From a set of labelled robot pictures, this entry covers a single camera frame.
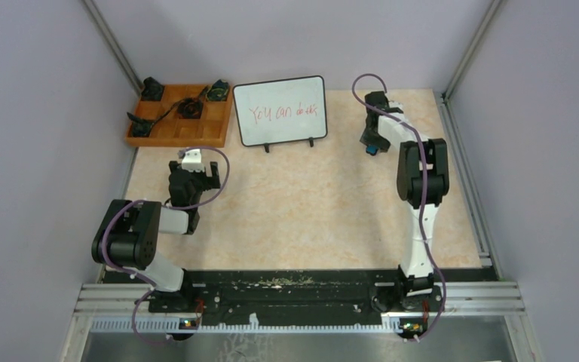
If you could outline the blue whiteboard eraser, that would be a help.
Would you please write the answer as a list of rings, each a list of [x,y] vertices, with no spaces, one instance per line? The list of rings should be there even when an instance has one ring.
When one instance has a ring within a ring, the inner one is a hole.
[[[366,153],[369,155],[376,155],[378,153],[378,148],[375,146],[367,146]]]

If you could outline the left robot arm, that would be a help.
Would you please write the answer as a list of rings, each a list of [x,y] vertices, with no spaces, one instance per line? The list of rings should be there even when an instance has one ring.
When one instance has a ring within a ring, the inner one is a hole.
[[[195,311],[203,300],[190,274],[157,251],[161,234],[193,235],[200,221],[198,204],[204,192],[220,190],[217,162],[192,170],[181,161],[169,163],[170,193],[159,201],[111,201],[91,245],[94,262],[140,278],[153,287],[149,311]]]

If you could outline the small black-framed whiteboard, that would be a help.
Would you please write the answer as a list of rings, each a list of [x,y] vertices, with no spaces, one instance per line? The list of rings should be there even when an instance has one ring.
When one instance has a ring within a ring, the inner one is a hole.
[[[325,81],[320,75],[238,84],[232,90],[241,144],[269,146],[328,135]]]

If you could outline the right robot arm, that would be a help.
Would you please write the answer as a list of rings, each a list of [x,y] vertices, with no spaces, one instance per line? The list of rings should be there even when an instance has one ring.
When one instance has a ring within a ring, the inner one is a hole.
[[[375,156],[398,150],[396,190],[409,213],[405,253],[398,267],[394,300],[404,311],[445,307],[445,285],[436,285],[438,266],[431,255],[433,229],[440,205],[449,192],[448,145],[443,138],[418,132],[403,105],[384,90],[365,95],[366,126],[360,138]]]

